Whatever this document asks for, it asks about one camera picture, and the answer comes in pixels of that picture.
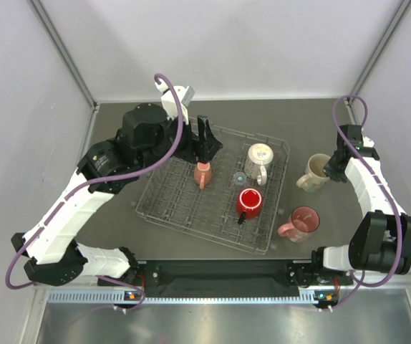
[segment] wire basket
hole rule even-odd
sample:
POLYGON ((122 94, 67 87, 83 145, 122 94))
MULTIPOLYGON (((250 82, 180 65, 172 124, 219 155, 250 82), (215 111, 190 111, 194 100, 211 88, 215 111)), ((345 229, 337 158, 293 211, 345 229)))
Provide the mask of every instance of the wire basket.
MULTIPOLYGON (((197 132, 195 120, 190 121, 197 132)), ((265 254, 279 207, 289 146, 278 138, 240 133, 212 124, 211 128, 223 144, 211 161, 211 182, 200 190, 193 177, 195 164, 171 158, 153 171, 135 210, 151 223, 245 252, 265 254), (240 190, 234 187, 232 179, 236 172, 243 171, 248 149, 255 143, 269 145, 274 159, 266 185, 259 186, 247 179, 246 186, 257 188, 264 203, 257 218, 239 225, 236 198, 240 190)))

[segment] mug handle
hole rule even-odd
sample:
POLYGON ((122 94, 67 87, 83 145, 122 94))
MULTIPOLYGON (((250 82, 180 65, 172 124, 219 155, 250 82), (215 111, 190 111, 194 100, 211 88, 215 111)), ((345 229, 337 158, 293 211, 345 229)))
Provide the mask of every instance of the mug handle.
POLYGON ((200 174, 199 188, 202 190, 204 189, 204 186, 206 186, 206 173, 202 172, 200 174))
POLYGON ((266 184, 266 181, 268 180, 268 173, 266 171, 266 167, 260 166, 260 171, 258 173, 258 176, 256 177, 256 181, 258 182, 258 185, 263 186, 266 184))
POLYGON ((299 188, 303 188, 303 184, 305 184, 310 178, 311 176, 309 174, 305 174, 300 179, 298 179, 298 181, 296 182, 296 186, 298 186, 299 188))
POLYGON ((279 227, 279 229, 277 229, 277 233, 279 233, 281 237, 284 237, 284 236, 286 237, 287 231, 291 229, 294 229, 294 225, 291 222, 289 222, 288 224, 282 224, 279 227))

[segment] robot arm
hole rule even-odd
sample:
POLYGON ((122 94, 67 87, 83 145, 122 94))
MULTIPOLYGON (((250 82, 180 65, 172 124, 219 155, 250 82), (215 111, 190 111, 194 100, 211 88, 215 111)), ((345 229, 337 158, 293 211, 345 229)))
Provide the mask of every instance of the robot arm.
POLYGON ((340 128, 371 165, 374 175, 360 159, 353 157, 349 147, 338 134, 337 150, 325 166, 324 172, 334 181, 349 180, 352 183, 362 209, 363 221, 350 244, 320 248, 317 255, 322 256, 323 267, 327 269, 389 272, 396 255, 396 221, 392 207, 381 189, 383 187, 394 201, 402 223, 402 255, 395 273, 406 274, 411 265, 411 216, 408 216, 393 198, 382 175, 374 142, 362 136, 362 126, 342 125, 340 128))
MULTIPOLYGON (((126 113, 114 138, 96 143, 87 151, 66 189, 43 219, 27 233, 12 237, 11 242, 19 251, 44 227, 24 253, 29 258, 24 270, 31 281, 59 286, 79 275, 103 275, 131 282, 137 274, 137 260, 128 249, 87 247, 76 243, 74 238, 104 203, 138 177, 92 184, 77 191, 70 199, 68 195, 94 178, 118 176, 151 166, 170 149, 178 127, 177 108, 168 86, 162 80, 155 84, 163 94, 163 106, 140 104, 126 113)), ((198 135, 192 132, 186 106, 194 91, 189 86, 174 88, 184 120, 182 137, 174 156, 189 163, 209 162, 223 145, 213 136, 207 117, 198 116, 198 135)))

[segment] metal wire rack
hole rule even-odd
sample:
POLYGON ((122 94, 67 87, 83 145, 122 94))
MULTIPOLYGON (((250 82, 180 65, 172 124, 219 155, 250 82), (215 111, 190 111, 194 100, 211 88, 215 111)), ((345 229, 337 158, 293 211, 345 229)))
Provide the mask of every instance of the metal wire rack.
MULTIPOLYGON (((190 121, 197 131, 194 119, 190 121)), ((278 138, 211 127, 223 144, 211 161, 211 182, 200 190, 193 177, 195 165, 171 158, 153 171, 135 210, 154 224, 245 252, 265 254, 279 207, 289 146, 278 138), (274 159, 265 186, 248 179, 247 186, 263 194, 260 215, 239 225, 236 197, 240 190, 233 187, 232 178, 236 172, 243 171, 248 149, 255 143, 269 145, 274 159)))

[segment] mug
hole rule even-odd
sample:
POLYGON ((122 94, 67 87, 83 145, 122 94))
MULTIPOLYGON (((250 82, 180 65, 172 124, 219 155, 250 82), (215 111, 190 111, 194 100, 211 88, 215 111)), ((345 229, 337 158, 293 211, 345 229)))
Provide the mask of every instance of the mug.
POLYGON ((293 210, 289 221, 277 229, 281 237, 287 237, 292 242, 305 242, 319 228, 318 213, 308 206, 300 206, 293 210))
POLYGON ((212 179, 211 163, 197 163, 194 169, 194 179, 202 190, 212 179))
POLYGON ((239 214, 238 224, 243 220, 256 218, 263 208, 263 195, 255 188, 245 188, 237 195, 236 210, 239 214))
POLYGON ((327 154, 314 154, 307 161, 306 174, 296 182, 296 186, 307 192, 317 192, 329 181, 329 177, 323 172, 330 157, 327 154))
POLYGON ((256 179, 263 186, 268 180, 268 169, 274 159, 271 147, 264 143, 255 143, 248 149, 243 171, 250 179, 256 179))

